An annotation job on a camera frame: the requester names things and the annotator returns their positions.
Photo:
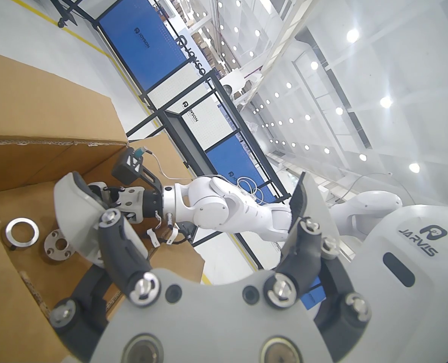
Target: cardboard flap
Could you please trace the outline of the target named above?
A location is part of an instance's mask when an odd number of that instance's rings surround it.
[[[0,242],[0,362],[60,362],[68,354]]]
[[[111,100],[0,55],[0,140],[126,142]]]

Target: metal ring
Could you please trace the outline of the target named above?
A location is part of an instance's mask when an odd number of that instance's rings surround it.
[[[19,242],[16,241],[15,238],[12,235],[12,229],[14,227],[14,225],[19,224],[19,223],[27,223],[32,227],[32,231],[34,231],[34,235],[33,237],[27,241],[27,242]],[[36,241],[38,241],[39,238],[39,228],[36,225],[36,223],[34,223],[34,221],[32,221],[31,219],[28,219],[27,217],[18,217],[17,219],[13,219],[11,220],[8,225],[6,226],[6,238],[8,239],[8,241],[17,248],[26,248],[26,247],[30,247],[31,245],[35,244]]]

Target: white cable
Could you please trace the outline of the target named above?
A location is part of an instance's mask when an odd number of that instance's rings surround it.
[[[380,173],[380,172],[369,173],[369,174],[362,174],[359,178],[357,178],[357,179],[353,182],[353,184],[350,186],[350,188],[347,190],[347,192],[345,192],[345,194],[343,194],[342,197],[338,197],[338,198],[340,198],[340,199],[345,198],[345,196],[346,196],[350,191],[352,191],[353,186],[358,182],[358,180],[360,180],[362,177],[368,177],[368,176],[371,176],[372,174],[382,174],[382,175],[384,175],[384,176],[390,177],[390,178],[392,178],[393,180],[395,180],[397,183],[399,183],[399,185],[400,185],[400,186],[405,190],[405,192],[409,195],[409,197],[410,197],[410,199],[412,200],[413,204],[414,204],[414,205],[417,205],[416,202],[414,201],[414,198],[412,198],[412,195],[410,195],[409,190],[407,190],[407,188],[405,188],[405,186],[404,186],[400,181],[398,181],[396,178],[390,176],[390,175],[387,174],[387,173]]]

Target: pegboard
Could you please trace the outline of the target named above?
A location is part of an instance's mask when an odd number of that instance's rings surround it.
[[[195,72],[193,63],[189,63],[149,92],[148,98],[157,108],[160,108],[198,79],[200,79],[200,75]],[[208,91],[206,83],[200,84],[172,105],[169,111],[175,113],[183,111],[185,106],[193,104]],[[184,114],[183,119],[203,150],[211,147],[232,132],[231,126],[221,114],[212,97],[207,98]]]

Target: cardboard box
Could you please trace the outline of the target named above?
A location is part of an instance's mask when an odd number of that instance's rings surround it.
[[[165,134],[135,144],[152,150],[171,177],[189,177]],[[78,171],[87,183],[120,185],[110,171],[127,145],[109,98],[0,56],[0,362],[59,362],[68,355],[40,306],[43,302],[51,309],[70,296],[90,264],[78,254],[57,264],[46,260],[44,240],[57,228],[53,186],[70,171]],[[159,174],[153,157],[144,164]],[[163,185],[173,183],[161,180]],[[147,186],[142,181],[134,185]],[[21,216],[36,222],[40,236],[35,245],[10,251],[3,232],[10,220]],[[142,233],[153,224],[152,219],[145,220],[134,228]],[[150,241],[144,243],[153,267],[200,282],[204,262],[190,244],[153,250]],[[38,303],[21,271],[31,281],[33,293],[39,294]],[[105,299],[110,301],[116,293],[112,286]]]

